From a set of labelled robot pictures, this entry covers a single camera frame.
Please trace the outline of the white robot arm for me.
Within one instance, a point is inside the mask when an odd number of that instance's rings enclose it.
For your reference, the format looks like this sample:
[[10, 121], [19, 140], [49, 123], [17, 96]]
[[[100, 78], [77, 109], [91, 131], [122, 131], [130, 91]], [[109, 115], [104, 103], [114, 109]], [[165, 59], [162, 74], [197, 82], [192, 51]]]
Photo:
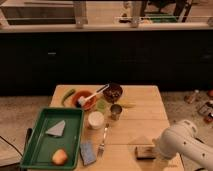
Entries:
[[166, 128], [155, 140], [155, 151], [166, 159], [177, 153], [213, 171], [213, 147], [196, 139], [197, 126], [190, 120], [181, 120]]

